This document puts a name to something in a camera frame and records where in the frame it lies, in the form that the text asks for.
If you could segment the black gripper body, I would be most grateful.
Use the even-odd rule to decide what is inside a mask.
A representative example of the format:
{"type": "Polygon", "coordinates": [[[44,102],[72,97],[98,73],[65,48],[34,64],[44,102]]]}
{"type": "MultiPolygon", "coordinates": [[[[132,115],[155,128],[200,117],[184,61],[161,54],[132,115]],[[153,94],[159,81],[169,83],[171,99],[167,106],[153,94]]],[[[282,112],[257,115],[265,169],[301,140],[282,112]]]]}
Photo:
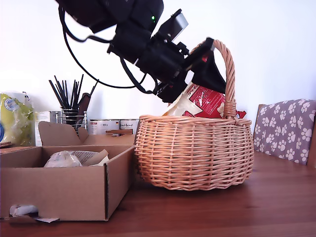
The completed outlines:
{"type": "Polygon", "coordinates": [[[202,61],[204,55],[213,47],[214,39],[206,40],[189,54],[183,43],[175,44],[169,37],[154,35],[136,66],[144,73],[164,83],[175,82],[180,73],[188,71],[193,65],[202,61]]]}

